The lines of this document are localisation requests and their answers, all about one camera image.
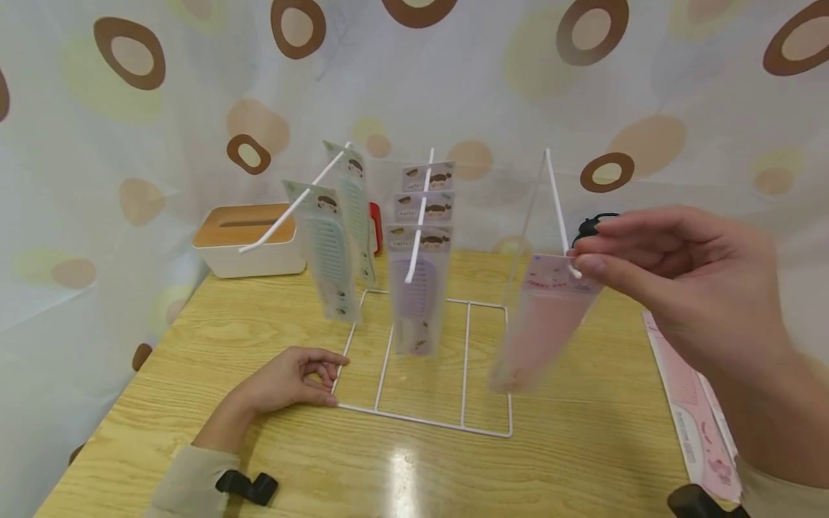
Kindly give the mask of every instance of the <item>white fabric backdrop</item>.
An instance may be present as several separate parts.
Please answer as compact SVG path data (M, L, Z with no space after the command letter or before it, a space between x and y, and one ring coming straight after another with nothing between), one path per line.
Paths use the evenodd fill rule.
M210 208L284 200L323 138L376 159L382 205L402 164L456 159L472 249L515 249L547 146L573 234L675 202L754 221L781 240L793 334L829 361L828 1L406 2L307 0L276 31L283 0L0 6L0 515L34 512L181 310ZM587 190L609 152L633 177ZM549 203L529 241L559 249Z

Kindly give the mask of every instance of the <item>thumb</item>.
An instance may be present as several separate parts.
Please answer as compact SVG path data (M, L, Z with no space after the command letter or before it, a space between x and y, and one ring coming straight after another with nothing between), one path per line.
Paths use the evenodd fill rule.
M605 254L582 254L576 258L575 267L594 281L624 293L648 308L671 297L673 281L625 259Z
M299 403L320 404L322 406L337 406L339 404L337 398L327 390L307 385L302 385L299 388L297 400Z

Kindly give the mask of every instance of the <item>wooden table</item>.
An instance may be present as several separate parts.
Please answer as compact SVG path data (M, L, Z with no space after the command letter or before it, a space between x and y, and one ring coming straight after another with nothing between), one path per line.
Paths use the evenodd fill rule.
M510 260L454 254L448 295L500 303ZM343 403L374 404L388 306L383 295L366 297L337 387ZM466 308L447 311L437 358L392 355L381 410L458 421ZM226 516L669 516L666 497L687 478L642 308L605 290L591 311L549 381L514 397L512 438L286 409L255 425L243 454L249 474L281 483L271 507L231 499ZM497 309L473 308L469 426L507 430L506 398L486 388L502 322ZM349 330L322 319L307 274L209 276L37 516L140 516L228 390L286 346L341 351Z

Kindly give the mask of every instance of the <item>wooden tissue box lid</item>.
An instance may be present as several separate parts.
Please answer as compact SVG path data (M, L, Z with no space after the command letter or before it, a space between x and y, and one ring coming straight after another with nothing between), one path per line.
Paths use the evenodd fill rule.
M288 209L287 203L216 207L193 236L195 248L243 246L254 243ZM288 243L296 222L289 217L266 243Z

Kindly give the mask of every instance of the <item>packaged comb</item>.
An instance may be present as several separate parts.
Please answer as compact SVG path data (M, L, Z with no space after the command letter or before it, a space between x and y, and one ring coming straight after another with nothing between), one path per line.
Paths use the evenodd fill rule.
M407 284L417 230L421 230L414 277ZM387 225L389 291L397 354L427 356L437 352L444 322L446 280L452 227Z
M342 221L337 192L322 186L283 180L289 200L295 202L306 189L311 192L297 206L293 217L308 261L325 318L360 321L356 286L351 275L351 252Z
M420 206L426 199L424 222L438 222L440 225L452 221L452 206L455 191L400 192L395 194L395 223L415 223L418 220Z
M351 241L351 260L356 265L357 277L369 285L374 285L376 274L374 254L371 251L371 227L374 223L369 215L366 196L366 161L353 149L337 146L325 140L322 144L325 146L329 162L342 153L334 167L340 172L340 193L344 201L342 217Z
M430 191L451 191L455 162L435 162L422 166L403 168L403 192L422 191L426 183L426 172L432 168L429 177Z
M601 285L570 272L570 258L533 255L521 281L517 318L510 317L490 386L497 392L534 389L558 358Z
M725 424L725 416L722 426L718 423L720 405L716 403L714 406L706 397L708 381L674 351L650 312L642 316L659 375L665 385L688 478L692 484L699 484L712 495L739 501L742 486L734 462L736 446L733 446L732 453L729 445L733 439Z

